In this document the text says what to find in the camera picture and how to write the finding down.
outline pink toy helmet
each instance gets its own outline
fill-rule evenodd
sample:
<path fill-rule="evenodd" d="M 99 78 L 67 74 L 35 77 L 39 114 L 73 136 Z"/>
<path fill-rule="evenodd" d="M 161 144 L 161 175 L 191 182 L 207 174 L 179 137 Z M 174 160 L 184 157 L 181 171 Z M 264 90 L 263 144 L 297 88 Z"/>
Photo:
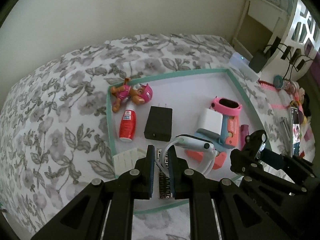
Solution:
<path fill-rule="evenodd" d="M 147 103 L 152 99 L 152 94 L 153 91 L 151 89 L 151 87 L 149 86 L 149 84 L 147 84 L 146 86 L 141 85 L 144 88 L 144 92 L 143 94 L 139 95 L 139 97 L 144 99 L 144 102 Z"/>

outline purple tube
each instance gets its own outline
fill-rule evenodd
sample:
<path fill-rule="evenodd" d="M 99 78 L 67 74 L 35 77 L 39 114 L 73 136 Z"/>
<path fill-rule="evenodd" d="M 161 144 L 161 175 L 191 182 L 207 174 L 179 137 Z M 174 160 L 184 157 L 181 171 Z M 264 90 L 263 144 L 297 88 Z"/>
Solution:
<path fill-rule="evenodd" d="M 240 126 L 240 150 L 242 150 L 245 145 L 245 137 L 247 135 L 249 135 L 249 125 L 243 124 Z"/>

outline floral bedsheet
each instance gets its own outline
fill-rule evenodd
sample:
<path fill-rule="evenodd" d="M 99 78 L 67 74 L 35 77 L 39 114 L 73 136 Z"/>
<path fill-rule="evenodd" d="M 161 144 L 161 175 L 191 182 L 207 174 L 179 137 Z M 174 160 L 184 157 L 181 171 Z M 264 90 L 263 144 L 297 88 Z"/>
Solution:
<path fill-rule="evenodd" d="M 233 52 L 218 36 L 145 34 L 74 50 L 36 69 L 11 88 L 1 111 L 0 203 L 35 234 L 93 178 L 114 179 L 106 95 L 108 86 L 126 77 L 230 68 L 257 109 L 272 149 L 283 152 L 268 99 L 258 83 L 228 64 Z M 132 239 L 188 239 L 184 222 L 181 230 L 172 226 L 177 214 L 188 221 L 186 209 L 135 216 Z"/>

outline red bottle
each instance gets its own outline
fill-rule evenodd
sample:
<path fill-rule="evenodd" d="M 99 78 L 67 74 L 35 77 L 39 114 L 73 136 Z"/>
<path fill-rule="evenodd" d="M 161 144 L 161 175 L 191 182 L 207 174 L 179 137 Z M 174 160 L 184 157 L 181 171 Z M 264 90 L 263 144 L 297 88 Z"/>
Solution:
<path fill-rule="evenodd" d="M 123 142 L 131 142 L 136 130 L 135 104 L 129 101 L 122 116 L 119 129 L 119 138 Z"/>

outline white tray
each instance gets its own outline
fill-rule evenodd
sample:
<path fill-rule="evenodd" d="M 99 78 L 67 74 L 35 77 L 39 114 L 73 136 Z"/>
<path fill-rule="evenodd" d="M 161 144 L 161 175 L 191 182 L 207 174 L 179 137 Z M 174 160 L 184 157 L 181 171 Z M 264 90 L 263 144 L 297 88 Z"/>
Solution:
<path fill-rule="evenodd" d="M 195 126 L 199 113 L 203 108 L 209 108 L 213 98 L 225 97 L 237 101 L 243 105 L 239 122 L 248 124 L 249 131 L 263 129 L 263 125 L 255 112 L 249 98 L 237 82 L 236 78 L 227 69 L 191 70 L 175 73 L 161 74 L 133 80 L 130 84 L 148 82 L 153 90 L 152 100 L 142 106 L 137 106 L 136 132 L 132 142 L 119 140 L 119 125 L 125 106 L 118 113 L 112 113 L 112 95 L 107 98 L 107 118 L 109 127 L 109 139 L 112 155 L 123 151 L 140 148 L 147 149 L 152 144 L 157 148 L 164 148 L 167 142 L 148 140 L 144 137 L 144 129 L 151 106 L 172 108 L 172 138 L 180 134 L 195 133 Z M 188 157 L 184 149 L 176 147 L 177 156 L 187 160 L 190 168 L 196 168 L 199 164 L 196 160 Z M 222 168 L 212 170 L 207 178 L 219 181 L 222 178 L 237 179 L 239 176 L 230 171 L 230 152 L 226 149 L 227 158 Z M 154 212 L 161 209 L 171 208 L 186 201 L 158 198 L 158 167 L 155 166 L 154 190 L 151 200 L 135 200 L 134 212 Z"/>

